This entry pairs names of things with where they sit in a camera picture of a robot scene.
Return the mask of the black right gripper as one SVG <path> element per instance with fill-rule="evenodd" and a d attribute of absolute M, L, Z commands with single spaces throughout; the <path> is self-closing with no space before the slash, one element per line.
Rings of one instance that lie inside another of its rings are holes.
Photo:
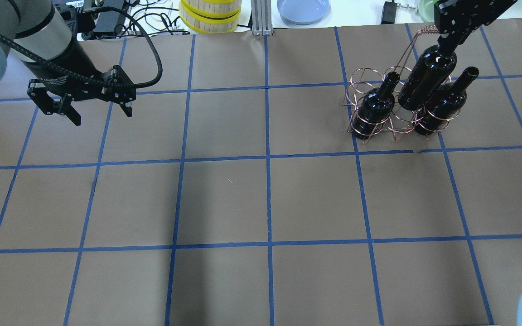
<path fill-rule="evenodd" d="M 490 25 L 516 0 L 438 0 L 434 23 L 439 31 L 438 52 L 450 56 L 481 25 Z"/>

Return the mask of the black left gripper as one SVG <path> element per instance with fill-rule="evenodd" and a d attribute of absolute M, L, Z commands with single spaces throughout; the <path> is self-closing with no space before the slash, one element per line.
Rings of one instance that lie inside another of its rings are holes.
<path fill-rule="evenodd" d="M 136 100 L 135 88 L 97 86 L 47 68 L 33 69 L 33 71 L 38 74 L 35 79 L 29 81 L 27 90 L 29 97 L 33 99 L 48 91 L 61 97 L 58 101 L 54 101 L 49 96 L 39 100 L 39 109 L 45 115 L 58 114 L 67 117 L 75 126 L 80 126 L 81 116 L 71 105 L 72 100 L 101 99 L 102 101 L 119 102 L 126 117 L 132 117 L 132 103 Z"/>

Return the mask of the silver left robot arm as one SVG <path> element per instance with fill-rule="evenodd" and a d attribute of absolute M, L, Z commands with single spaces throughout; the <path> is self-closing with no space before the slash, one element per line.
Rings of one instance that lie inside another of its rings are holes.
<path fill-rule="evenodd" d="M 100 72 L 51 1 L 0 0 L 0 34 L 46 62 L 87 77 L 87 81 L 80 81 L 66 72 L 56 72 L 0 41 L 0 80 L 6 72 L 8 54 L 13 53 L 35 76 L 29 81 L 27 95 L 42 113 L 66 116 L 79 126 L 81 116 L 71 103 L 100 99 L 117 103 L 127 117 L 132 116 L 134 89 L 91 83 L 93 80 L 130 83 L 130 78 L 118 65 Z"/>

